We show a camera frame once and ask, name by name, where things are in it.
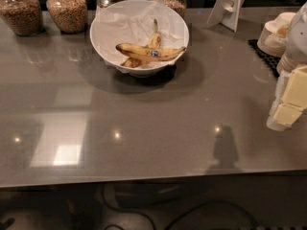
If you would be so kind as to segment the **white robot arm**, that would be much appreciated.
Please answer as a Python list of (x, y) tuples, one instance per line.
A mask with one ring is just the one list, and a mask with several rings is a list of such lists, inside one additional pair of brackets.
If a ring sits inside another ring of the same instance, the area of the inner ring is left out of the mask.
[(292, 19), (285, 53), (277, 64), (279, 78), (267, 127), (290, 128), (307, 109), (307, 2)]

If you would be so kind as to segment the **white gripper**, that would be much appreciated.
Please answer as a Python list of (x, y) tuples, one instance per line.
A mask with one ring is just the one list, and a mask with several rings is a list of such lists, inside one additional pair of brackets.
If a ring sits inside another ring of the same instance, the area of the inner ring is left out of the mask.
[(291, 74), (282, 71), (276, 83), (274, 101), (266, 122), (267, 128), (284, 131), (296, 122), (306, 108), (307, 65), (296, 68)]

